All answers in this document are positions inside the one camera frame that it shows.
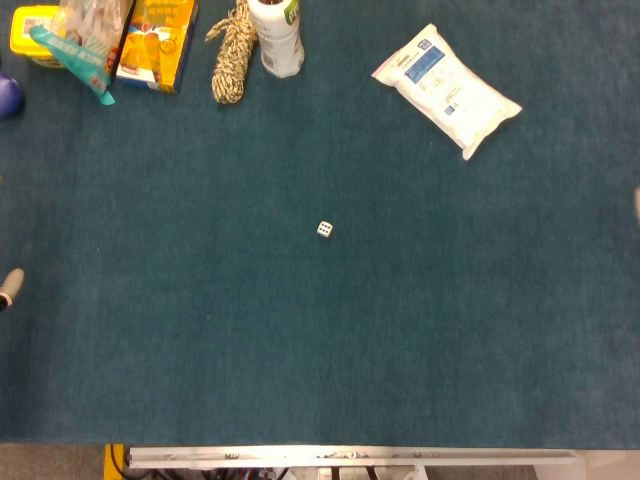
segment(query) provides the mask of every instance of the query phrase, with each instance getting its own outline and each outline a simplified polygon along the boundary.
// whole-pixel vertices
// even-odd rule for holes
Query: white bottle
[[[304,62],[298,0],[248,0],[248,5],[264,68],[279,78],[297,74]]]

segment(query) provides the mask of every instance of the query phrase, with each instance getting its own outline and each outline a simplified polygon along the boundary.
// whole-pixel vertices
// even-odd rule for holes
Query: rope
[[[236,8],[211,27],[205,42],[213,40],[223,30],[226,33],[211,78],[211,91],[218,103],[236,103],[244,93],[249,58],[258,38],[249,18],[247,0],[236,0]]]

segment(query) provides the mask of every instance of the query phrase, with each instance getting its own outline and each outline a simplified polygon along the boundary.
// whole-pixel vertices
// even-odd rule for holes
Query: wire
[[[154,470],[153,473],[155,475],[158,475],[160,478],[162,478],[163,480],[170,480],[169,477],[165,476],[164,473],[162,473],[160,470]]]
[[[173,469],[164,469],[164,472],[171,478],[171,480],[183,480],[183,478],[176,473]]]
[[[120,474],[120,476],[124,478],[124,480],[142,480],[143,478],[149,476],[149,474],[151,473],[149,470],[147,470],[142,475],[127,475],[120,469],[118,463],[116,462],[116,454],[113,451],[113,443],[109,444],[109,448],[111,450],[111,463],[113,463],[113,468],[116,469],[118,474]]]

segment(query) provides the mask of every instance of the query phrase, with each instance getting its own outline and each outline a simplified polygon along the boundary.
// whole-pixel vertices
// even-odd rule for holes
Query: die
[[[325,222],[324,220],[320,222],[320,225],[318,225],[318,235],[320,235],[321,237],[329,238],[332,230],[333,225],[331,225],[329,222]]]

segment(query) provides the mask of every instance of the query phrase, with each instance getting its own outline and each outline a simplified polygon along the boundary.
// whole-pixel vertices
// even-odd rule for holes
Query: label
[[[51,23],[50,17],[25,17],[22,25],[22,38],[31,38],[31,35],[29,35],[31,27],[42,25],[44,28],[49,28],[49,23]]]
[[[444,53],[437,47],[431,47],[416,63],[411,65],[409,70],[404,74],[409,77],[413,83],[418,83],[443,57]]]
[[[291,0],[289,6],[284,9],[284,18],[289,25],[293,25],[298,18],[298,0]]]

